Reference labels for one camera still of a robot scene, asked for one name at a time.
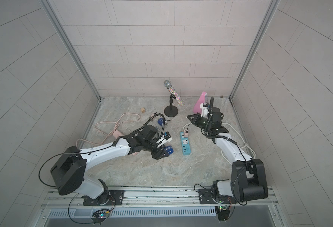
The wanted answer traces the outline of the pink USB charger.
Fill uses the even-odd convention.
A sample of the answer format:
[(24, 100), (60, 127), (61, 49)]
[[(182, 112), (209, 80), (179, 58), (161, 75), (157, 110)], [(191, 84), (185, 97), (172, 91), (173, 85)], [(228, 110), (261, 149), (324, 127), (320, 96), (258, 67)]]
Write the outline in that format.
[(188, 133), (188, 130), (187, 130), (187, 129), (185, 129), (185, 130), (183, 131), (183, 136), (184, 136), (184, 138), (188, 138), (189, 133)]

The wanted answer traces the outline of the teal power strip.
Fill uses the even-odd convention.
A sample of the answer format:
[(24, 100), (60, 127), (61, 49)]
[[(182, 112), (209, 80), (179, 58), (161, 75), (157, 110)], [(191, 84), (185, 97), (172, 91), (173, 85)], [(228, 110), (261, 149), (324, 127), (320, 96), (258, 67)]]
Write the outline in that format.
[(182, 145), (182, 154), (184, 156), (191, 154), (191, 147), (189, 143), (189, 138), (184, 136), (183, 132), (180, 132), (180, 138), (181, 138), (181, 145)]

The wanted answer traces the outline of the pink power strip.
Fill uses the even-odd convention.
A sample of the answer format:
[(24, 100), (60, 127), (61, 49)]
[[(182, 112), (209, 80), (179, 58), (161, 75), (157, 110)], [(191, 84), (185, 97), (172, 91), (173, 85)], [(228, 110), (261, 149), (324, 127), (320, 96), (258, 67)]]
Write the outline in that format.
[(117, 139), (119, 137), (123, 137), (124, 135), (119, 130), (114, 130), (113, 136)]

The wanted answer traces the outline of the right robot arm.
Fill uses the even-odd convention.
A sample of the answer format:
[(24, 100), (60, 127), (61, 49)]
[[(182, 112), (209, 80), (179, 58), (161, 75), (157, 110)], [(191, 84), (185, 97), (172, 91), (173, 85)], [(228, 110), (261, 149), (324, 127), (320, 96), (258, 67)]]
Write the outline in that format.
[(248, 201), (266, 199), (269, 191), (264, 163), (245, 153), (232, 139), (229, 131), (222, 126), (223, 114), (220, 109), (213, 107), (207, 117), (196, 113), (187, 118), (221, 149), (232, 165), (231, 179), (214, 181), (211, 186), (214, 202), (245, 205)]

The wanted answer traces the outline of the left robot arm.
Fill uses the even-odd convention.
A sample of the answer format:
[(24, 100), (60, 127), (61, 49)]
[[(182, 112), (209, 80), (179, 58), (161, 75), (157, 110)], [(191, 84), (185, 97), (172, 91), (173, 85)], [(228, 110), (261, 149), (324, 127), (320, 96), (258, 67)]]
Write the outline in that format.
[(155, 160), (169, 157), (165, 144), (171, 141), (169, 132), (164, 129), (158, 131), (146, 122), (130, 134), (119, 136), (112, 143), (86, 149), (69, 147), (64, 153), (58, 154), (59, 159), (50, 169), (54, 188), (61, 196), (81, 194), (85, 205), (104, 205), (111, 201), (112, 195), (103, 180), (95, 180), (87, 175), (89, 169), (142, 150), (150, 152)]

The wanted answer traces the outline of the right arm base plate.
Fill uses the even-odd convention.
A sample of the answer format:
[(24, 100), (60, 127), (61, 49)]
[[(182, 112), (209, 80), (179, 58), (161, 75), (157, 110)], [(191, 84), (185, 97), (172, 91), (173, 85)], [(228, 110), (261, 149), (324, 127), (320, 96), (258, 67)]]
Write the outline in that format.
[(236, 204), (231, 195), (220, 195), (216, 190), (200, 188), (196, 192), (199, 194), (200, 204)]

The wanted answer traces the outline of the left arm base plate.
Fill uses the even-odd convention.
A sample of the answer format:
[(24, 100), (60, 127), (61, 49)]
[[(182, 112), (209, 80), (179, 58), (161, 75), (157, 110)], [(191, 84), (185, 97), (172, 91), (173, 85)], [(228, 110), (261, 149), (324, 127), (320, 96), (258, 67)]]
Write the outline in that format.
[(92, 199), (89, 196), (83, 195), (81, 198), (84, 200), (84, 206), (103, 206), (103, 205), (122, 205), (124, 190), (110, 190), (109, 192), (104, 192), (96, 199)]

